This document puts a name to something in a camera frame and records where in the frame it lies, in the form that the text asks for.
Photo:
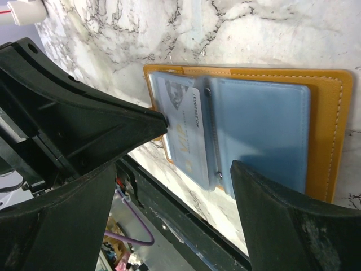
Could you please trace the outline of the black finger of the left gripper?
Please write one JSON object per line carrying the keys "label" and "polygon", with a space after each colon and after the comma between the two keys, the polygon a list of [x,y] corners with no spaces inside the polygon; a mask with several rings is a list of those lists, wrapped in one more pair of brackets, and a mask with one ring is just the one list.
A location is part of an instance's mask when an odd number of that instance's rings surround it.
{"label": "black finger of the left gripper", "polygon": [[1,46],[1,158],[39,194],[166,133],[161,113],[89,87],[29,38]]}

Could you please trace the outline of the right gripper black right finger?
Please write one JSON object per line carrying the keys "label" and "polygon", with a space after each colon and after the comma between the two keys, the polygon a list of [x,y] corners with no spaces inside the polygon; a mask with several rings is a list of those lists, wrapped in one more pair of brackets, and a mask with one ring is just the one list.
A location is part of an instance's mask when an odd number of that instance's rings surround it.
{"label": "right gripper black right finger", "polygon": [[360,211],[289,189],[250,166],[230,169],[253,270],[360,270]]}

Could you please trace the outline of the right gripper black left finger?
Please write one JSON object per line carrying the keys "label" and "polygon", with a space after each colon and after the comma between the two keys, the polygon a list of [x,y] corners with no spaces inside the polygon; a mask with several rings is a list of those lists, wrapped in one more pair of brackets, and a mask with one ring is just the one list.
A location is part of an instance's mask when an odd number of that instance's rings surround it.
{"label": "right gripper black left finger", "polygon": [[116,167],[1,210],[1,270],[95,270]]}

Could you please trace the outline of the mustard yellow card holder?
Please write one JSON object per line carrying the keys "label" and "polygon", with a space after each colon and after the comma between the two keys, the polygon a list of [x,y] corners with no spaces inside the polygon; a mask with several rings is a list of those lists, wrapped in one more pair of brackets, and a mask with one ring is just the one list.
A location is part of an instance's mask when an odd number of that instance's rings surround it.
{"label": "mustard yellow card holder", "polygon": [[193,79],[200,91],[208,191],[220,187],[234,196],[230,169],[239,160],[299,193],[333,201],[353,90],[350,72],[146,65],[158,112],[156,72]]}

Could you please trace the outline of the silver VIP credit card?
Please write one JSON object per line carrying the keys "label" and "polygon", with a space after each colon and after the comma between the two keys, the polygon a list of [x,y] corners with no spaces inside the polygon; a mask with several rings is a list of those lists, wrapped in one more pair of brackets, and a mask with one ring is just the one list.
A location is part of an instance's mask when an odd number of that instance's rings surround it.
{"label": "silver VIP credit card", "polygon": [[156,72],[155,98],[168,122],[170,159],[203,189],[211,189],[206,159],[201,96],[195,80]]}

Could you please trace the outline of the black mounting rail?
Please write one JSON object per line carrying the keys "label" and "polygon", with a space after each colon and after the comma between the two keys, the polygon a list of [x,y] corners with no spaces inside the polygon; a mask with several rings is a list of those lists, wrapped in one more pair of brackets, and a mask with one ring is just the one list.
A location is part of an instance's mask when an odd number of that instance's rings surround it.
{"label": "black mounting rail", "polygon": [[118,176],[141,214],[194,270],[251,270],[248,257],[129,156]]}

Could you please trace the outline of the white PVC pipe frame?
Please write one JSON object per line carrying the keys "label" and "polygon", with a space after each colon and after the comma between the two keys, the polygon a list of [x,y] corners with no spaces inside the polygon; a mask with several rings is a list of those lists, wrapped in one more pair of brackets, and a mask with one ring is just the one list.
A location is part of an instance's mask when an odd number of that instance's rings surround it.
{"label": "white PVC pipe frame", "polygon": [[40,23],[47,17],[43,1],[7,1],[1,4],[1,25]]}

